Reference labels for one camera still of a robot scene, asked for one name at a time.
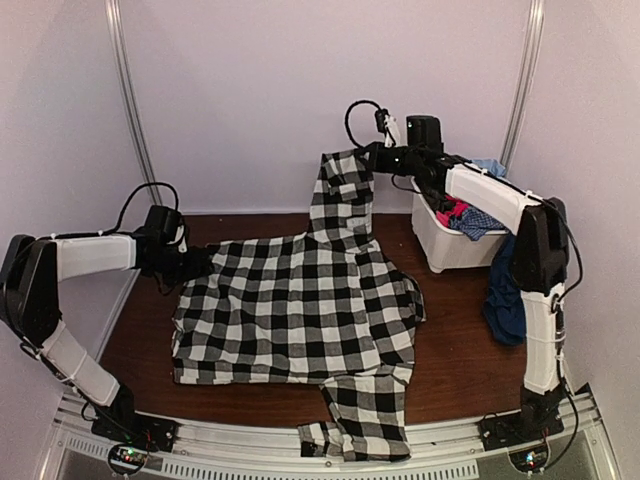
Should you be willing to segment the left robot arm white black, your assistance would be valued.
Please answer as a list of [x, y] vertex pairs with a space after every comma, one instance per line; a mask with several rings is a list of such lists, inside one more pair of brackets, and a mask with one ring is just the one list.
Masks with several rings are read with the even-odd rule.
[[177, 208], [155, 205], [132, 231], [107, 230], [11, 239], [1, 267], [1, 319], [21, 346], [92, 405], [123, 444], [144, 433], [131, 389], [104, 369], [66, 324], [67, 285], [135, 271], [172, 290], [210, 273], [206, 248], [189, 243]]

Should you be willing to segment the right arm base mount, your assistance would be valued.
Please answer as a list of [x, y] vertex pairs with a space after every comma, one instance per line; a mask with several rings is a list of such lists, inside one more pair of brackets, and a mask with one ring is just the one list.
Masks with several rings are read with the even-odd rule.
[[545, 394], [522, 387], [517, 412], [492, 412], [477, 423], [484, 450], [516, 447], [509, 454], [511, 465], [520, 473], [541, 473], [551, 457], [549, 437], [564, 431], [558, 417], [563, 398], [559, 387]]

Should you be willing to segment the black white plaid shirt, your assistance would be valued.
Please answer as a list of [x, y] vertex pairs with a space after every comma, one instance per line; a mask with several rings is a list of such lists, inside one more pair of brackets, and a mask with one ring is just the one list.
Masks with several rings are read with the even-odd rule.
[[174, 311], [174, 381], [315, 385], [331, 418], [299, 427], [303, 456], [408, 459], [405, 398], [426, 314], [374, 237], [373, 199], [367, 153], [326, 154], [304, 232], [209, 245], [209, 273]]

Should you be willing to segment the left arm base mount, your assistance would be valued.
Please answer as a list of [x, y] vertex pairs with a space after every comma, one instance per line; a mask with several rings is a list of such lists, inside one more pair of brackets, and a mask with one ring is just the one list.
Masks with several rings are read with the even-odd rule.
[[135, 409], [132, 391], [121, 385], [109, 405], [87, 398], [94, 417], [91, 432], [115, 442], [106, 454], [111, 471], [129, 479], [140, 473], [153, 453], [171, 453], [179, 424], [175, 420], [142, 414]]

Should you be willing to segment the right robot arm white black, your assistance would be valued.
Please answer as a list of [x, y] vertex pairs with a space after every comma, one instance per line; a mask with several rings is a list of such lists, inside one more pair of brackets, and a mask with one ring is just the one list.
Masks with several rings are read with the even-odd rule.
[[526, 320], [526, 370], [520, 409], [478, 423], [485, 450], [537, 442], [563, 431], [560, 403], [569, 398], [564, 363], [567, 267], [578, 251], [564, 203], [544, 199], [498, 178], [470, 160], [427, 144], [402, 146], [395, 119], [374, 114], [381, 142], [367, 146], [377, 173], [409, 176], [420, 187], [479, 208], [515, 237], [510, 272], [521, 291]]

